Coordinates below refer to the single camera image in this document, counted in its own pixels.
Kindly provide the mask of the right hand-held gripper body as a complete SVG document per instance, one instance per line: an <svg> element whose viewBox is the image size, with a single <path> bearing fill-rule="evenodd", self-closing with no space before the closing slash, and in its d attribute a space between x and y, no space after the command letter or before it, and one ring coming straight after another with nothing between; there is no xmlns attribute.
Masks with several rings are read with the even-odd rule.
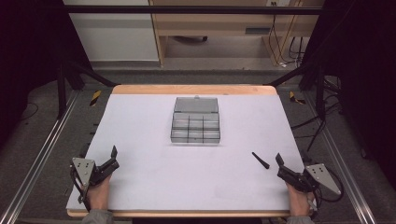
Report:
<svg viewBox="0 0 396 224"><path fill-rule="evenodd" d="M342 193L323 163L305 166L304 171L297 174L296 181L292 185L299 191L313 192L323 186L336 195Z"/></svg>

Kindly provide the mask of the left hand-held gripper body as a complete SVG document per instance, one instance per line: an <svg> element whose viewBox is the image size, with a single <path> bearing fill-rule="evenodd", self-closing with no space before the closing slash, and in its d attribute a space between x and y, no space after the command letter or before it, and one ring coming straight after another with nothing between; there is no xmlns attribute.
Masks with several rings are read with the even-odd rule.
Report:
<svg viewBox="0 0 396 224"><path fill-rule="evenodd" d="M79 192L79 203L88 202L87 193L89 187L97 186L105 180L101 176L102 165L97 166L94 160L84 158L73 158L71 160L70 175Z"/></svg>

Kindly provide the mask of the black tapered stick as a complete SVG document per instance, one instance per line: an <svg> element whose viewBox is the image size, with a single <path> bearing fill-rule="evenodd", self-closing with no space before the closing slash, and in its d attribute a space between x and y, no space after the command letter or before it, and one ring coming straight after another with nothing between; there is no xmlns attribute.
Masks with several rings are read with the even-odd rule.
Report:
<svg viewBox="0 0 396 224"><path fill-rule="evenodd" d="M255 152L251 152L251 154L253 155L253 157L265 168L265 169L269 169L270 165L265 162L263 159L261 159Z"/></svg>

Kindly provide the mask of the clear plastic compartment box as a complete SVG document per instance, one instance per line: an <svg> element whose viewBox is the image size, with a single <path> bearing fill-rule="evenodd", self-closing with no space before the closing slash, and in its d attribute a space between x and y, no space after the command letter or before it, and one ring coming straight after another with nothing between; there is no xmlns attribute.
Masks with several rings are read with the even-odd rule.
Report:
<svg viewBox="0 0 396 224"><path fill-rule="evenodd" d="M218 144L220 119L218 99L177 97L170 139L176 144Z"/></svg>

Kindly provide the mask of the person's left hand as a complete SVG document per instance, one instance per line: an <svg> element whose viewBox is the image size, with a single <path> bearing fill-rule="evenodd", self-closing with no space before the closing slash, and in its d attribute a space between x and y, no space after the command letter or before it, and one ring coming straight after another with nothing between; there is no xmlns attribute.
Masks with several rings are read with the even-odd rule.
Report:
<svg viewBox="0 0 396 224"><path fill-rule="evenodd" d="M99 210L108 209L110 179L111 176L108 176L99 185L89 188L87 193L87 198L89 200L91 209L99 209Z"/></svg>

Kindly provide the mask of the person's right hand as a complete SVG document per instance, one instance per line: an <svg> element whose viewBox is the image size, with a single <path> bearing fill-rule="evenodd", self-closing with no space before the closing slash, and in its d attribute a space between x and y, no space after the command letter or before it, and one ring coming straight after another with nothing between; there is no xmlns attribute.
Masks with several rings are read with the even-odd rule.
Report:
<svg viewBox="0 0 396 224"><path fill-rule="evenodd" d="M289 193L290 215L292 217L308 217L311 206L315 199L312 192L298 191L290 184L286 184Z"/></svg>

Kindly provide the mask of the white table mat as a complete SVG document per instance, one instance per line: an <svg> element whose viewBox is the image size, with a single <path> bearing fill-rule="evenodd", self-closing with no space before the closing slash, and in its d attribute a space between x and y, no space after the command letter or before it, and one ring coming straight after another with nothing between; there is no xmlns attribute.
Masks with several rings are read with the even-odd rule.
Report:
<svg viewBox="0 0 396 224"><path fill-rule="evenodd" d="M102 163L113 146L120 164L110 180L114 211L250 212L289 207L276 154L296 171L303 162L276 95L221 95L220 141L177 145L170 132L172 94L113 94L88 150ZM265 169L251 154L270 165Z"/></svg>

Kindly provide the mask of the yellow black tape marker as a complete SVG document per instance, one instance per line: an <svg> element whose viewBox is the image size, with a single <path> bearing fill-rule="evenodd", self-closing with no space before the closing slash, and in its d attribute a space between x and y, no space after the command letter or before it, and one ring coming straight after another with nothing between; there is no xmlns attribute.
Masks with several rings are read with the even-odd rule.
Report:
<svg viewBox="0 0 396 224"><path fill-rule="evenodd" d="M92 99L90 101L90 106L94 106L100 97L102 91L95 91L95 93L92 96Z"/></svg>
<svg viewBox="0 0 396 224"><path fill-rule="evenodd" d="M294 103L297 103L299 105L305 105L306 104L306 101L304 99L297 99L293 91L290 91L290 101L294 102Z"/></svg>

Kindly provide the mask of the black curtain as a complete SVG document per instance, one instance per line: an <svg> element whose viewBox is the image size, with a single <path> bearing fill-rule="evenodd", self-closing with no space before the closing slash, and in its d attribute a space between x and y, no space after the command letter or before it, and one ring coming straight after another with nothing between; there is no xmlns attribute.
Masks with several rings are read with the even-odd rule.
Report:
<svg viewBox="0 0 396 224"><path fill-rule="evenodd" d="M341 79L344 108L396 187L396 0L324 0L304 55Z"/></svg>
<svg viewBox="0 0 396 224"><path fill-rule="evenodd" d="M0 147L30 91L56 80L68 62L91 66L64 0L0 0Z"/></svg>

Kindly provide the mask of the white cabinet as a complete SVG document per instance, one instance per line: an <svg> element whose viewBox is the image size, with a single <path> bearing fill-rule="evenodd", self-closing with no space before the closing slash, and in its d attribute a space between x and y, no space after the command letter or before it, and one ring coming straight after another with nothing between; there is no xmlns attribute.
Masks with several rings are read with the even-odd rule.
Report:
<svg viewBox="0 0 396 224"><path fill-rule="evenodd" d="M150 14L69 14L91 62L159 61Z"/></svg>

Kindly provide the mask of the light wooden desk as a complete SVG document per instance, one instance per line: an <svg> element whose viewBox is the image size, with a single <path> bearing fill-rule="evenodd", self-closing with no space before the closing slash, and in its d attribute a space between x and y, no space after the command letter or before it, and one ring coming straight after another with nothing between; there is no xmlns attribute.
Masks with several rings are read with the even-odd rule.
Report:
<svg viewBox="0 0 396 224"><path fill-rule="evenodd" d="M325 0L148 0L151 6L205 7L322 7ZM160 62L171 36L258 36L273 65L287 62L285 50L292 37L309 37L316 15L153 14Z"/></svg>

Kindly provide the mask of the aluminium floor rail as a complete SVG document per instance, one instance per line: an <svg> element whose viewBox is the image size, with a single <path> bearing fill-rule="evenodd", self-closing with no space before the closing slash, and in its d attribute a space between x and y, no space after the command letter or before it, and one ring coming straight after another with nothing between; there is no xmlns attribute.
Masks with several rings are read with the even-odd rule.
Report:
<svg viewBox="0 0 396 224"><path fill-rule="evenodd" d="M39 178L50 156L51 151L53 150L63 131L64 125L68 121L69 116L76 105L79 95L80 91L71 91L64 112L59 118L56 119L56 122L51 128L46 141L40 148L18 191L16 192L6 211L2 216L0 216L0 224L14 224L16 222L25 202L27 201L33 187L35 186L35 182Z"/></svg>
<svg viewBox="0 0 396 224"><path fill-rule="evenodd" d="M344 196L337 203L322 202L316 221L321 224L376 224L374 214L329 129L332 118L340 109L339 102L335 96L325 94L324 103L325 120L315 121L318 143L312 146L308 154L335 172L335 181L343 185Z"/></svg>

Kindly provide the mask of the black metal frame strut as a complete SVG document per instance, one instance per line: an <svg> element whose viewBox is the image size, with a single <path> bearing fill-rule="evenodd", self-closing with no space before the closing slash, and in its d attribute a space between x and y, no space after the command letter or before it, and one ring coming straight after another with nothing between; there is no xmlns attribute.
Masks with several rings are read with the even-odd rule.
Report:
<svg viewBox="0 0 396 224"><path fill-rule="evenodd" d="M57 69L57 87L58 87L58 119L60 119L66 112L66 92L65 82L68 81L73 90L81 90L85 83L81 78L81 74L87 75L96 81L104 84L107 87L116 87L118 83L112 82L96 72L91 68L78 64L76 62L63 62Z"/></svg>
<svg viewBox="0 0 396 224"><path fill-rule="evenodd" d="M316 84L316 102L315 109L318 117L321 120L325 120L325 103L323 99L324 95L324 67L320 64L305 63L300 67L288 72L286 75L271 81L268 86L277 87L283 82L302 75L303 78L299 83L299 87L302 91L310 90L313 84Z"/></svg>

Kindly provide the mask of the black horizontal frame bar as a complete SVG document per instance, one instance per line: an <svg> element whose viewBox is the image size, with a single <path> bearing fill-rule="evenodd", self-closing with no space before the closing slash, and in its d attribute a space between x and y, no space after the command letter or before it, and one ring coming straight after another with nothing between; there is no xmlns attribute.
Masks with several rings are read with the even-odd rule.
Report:
<svg viewBox="0 0 396 224"><path fill-rule="evenodd" d="M77 6L67 5L69 13L120 14L248 14L320 15L321 7L205 7L205 6Z"/></svg>

